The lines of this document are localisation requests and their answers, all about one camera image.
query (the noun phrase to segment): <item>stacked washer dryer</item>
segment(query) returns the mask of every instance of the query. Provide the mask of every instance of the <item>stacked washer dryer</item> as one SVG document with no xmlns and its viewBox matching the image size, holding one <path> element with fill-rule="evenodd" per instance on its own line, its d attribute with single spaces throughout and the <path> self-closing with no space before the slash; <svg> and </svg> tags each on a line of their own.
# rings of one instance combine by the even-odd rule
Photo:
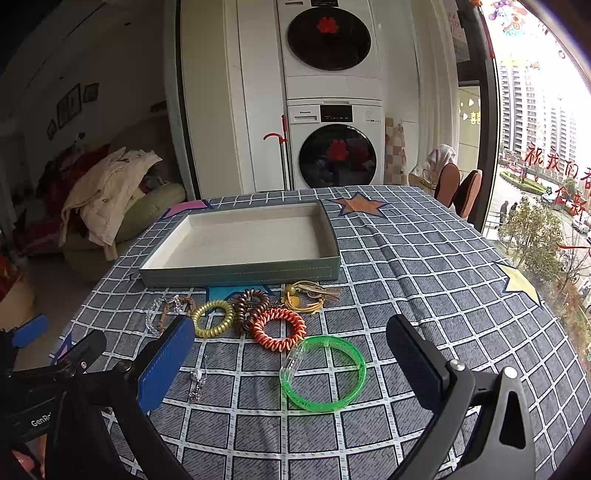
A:
<svg viewBox="0 0 591 480">
<path fill-rule="evenodd" d="M 368 0 L 278 0 L 296 189 L 381 184 L 384 114 Z"/>
</svg>

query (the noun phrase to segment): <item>tray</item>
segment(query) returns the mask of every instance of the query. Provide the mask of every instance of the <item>tray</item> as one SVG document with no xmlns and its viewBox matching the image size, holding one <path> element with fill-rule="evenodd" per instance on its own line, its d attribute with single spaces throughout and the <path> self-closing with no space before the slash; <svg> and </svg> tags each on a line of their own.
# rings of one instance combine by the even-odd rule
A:
<svg viewBox="0 0 591 480">
<path fill-rule="evenodd" d="M 149 287 L 336 280 L 340 252 L 320 201 L 190 213 L 141 264 Z"/>
</svg>

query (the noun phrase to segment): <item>cartoon decoration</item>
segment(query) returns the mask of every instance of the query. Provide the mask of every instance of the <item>cartoon decoration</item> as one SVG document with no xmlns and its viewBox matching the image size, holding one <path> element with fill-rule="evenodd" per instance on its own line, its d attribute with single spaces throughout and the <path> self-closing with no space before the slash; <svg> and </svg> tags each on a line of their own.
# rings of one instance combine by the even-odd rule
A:
<svg viewBox="0 0 591 480">
<path fill-rule="evenodd" d="M 316 25 L 320 33 L 338 33 L 339 24 L 332 17 L 322 17 Z"/>
<path fill-rule="evenodd" d="M 503 32 L 510 37 L 523 35 L 523 25 L 525 24 L 525 16 L 527 10 L 514 0 L 500 0 L 499 2 L 491 3 L 494 12 L 488 18 L 492 21 L 499 19 Z"/>
<path fill-rule="evenodd" d="M 326 156 L 330 161 L 345 161 L 348 155 L 347 143 L 340 139 L 333 140 L 326 151 Z"/>
</svg>

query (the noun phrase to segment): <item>washing machine door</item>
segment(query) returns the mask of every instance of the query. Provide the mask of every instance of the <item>washing machine door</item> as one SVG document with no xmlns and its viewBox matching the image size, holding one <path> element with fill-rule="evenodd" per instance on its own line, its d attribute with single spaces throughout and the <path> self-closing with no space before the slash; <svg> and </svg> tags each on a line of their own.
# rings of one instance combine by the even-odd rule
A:
<svg viewBox="0 0 591 480">
<path fill-rule="evenodd" d="M 304 63 L 320 70 L 346 70 L 368 55 L 371 37 L 365 24 L 336 7 L 303 11 L 287 30 L 291 51 Z"/>
<path fill-rule="evenodd" d="M 374 146 L 349 125 L 320 127 L 304 141 L 298 163 L 311 188 L 369 185 L 375 175 Z"/>
</svg>

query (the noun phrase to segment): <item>yellow spiral hair tie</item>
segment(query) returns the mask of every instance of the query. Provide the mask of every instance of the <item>yellow spiral hair tie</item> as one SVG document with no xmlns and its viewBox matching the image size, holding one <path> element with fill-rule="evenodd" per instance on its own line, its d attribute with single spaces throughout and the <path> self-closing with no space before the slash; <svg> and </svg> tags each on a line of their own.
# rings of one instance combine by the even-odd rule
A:
<svg viewBox="0 0 591 480">
<path fill-rule="evenodd" d="M 197 322 L 201 318 L 201 315 L 212 309 L 224 309 L 226 311 L 226 315 L 224 316 L 223 320 L 218 325 L 211 328 L 198 327 Z M 226 300 L 210 300 L 195 310 L 191 315 L 191 319 L 195 325 L 196 337 L 213 338 L 221 335 L 232 326 L 232 322 L 234 321 L 234 309 L 232 308 L 232 305 L 226 302 Z"/>
</svg>

